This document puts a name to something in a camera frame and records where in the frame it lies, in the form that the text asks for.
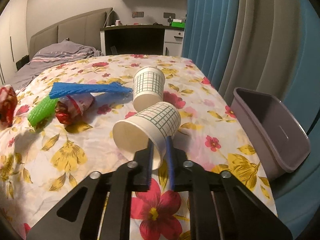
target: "metal screw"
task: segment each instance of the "metal screw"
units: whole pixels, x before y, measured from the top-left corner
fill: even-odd
[[[99,178],[100,176],[101,176],[101,173],[98,172],[98,171],[93,171],[93,172],[91,172],[90,175],[89,175],[89,177],[90,177],[91,179],[97,179],[97,178]]]
[[[231,177],[231,173],[229,171],[223,171],[221,172],[221,176],[227,179]]]
[[[131,161],[131,162],[128,162],[127,166],[128,168],[135,168],[138,166],[138,163],[135,161]]]
[[[192,161],[185,161],[183,163],[183,166],[186,168],[192,167],[193,166],[193,162]]]

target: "electrical outlet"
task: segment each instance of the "electrical outlet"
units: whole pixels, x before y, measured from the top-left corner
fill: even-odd
[[[132,18],[143,18],[144,12],[132,12]]]
[[[175,13],[163,13],[163,18],[169,19],[170,17],[171,17],[171,19],[175,19],[176,14]]]

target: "floral bedsheet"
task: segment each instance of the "floral bedsheet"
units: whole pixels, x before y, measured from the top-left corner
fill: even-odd
[[[27,116],[54,82],[133,87],[144,66],[166,76],[164,100],[179,110],[182,122],[174,145],[206,170],[231,171],[276,214],[260,160],[236,116],[192,61],[180,57],[119,55],[96,57],[47,69],[18,93],[14,124],[0,132],[0,208],[23,237],[63,196],[92,171],[114,171],[128,160],[113,138],[113,124],[135,114],[132,98],[95,94],[96,102],[76,124],[56,118],[32,128]],[[166,163],[153,172],[151,189],[133,193],[131,239],[188,239],[188,193],[167,188]]]

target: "beige upholstered headboard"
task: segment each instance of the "beige upholstered headboard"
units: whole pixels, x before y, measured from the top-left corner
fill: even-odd
[[[101,50],[100,28],[103,28],[106,17],[107,26],[114,24],[112,8],[105,8],[79,14],[51,25],[30,39],[30,59],[41,49],[69,38],[70,41]]]

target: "trash bin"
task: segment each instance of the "trash bin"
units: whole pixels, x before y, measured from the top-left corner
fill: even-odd
[[[275,96],[235,88],[231,109],[240,122],[270,181],[293,172],[310,153],[303,128]]]

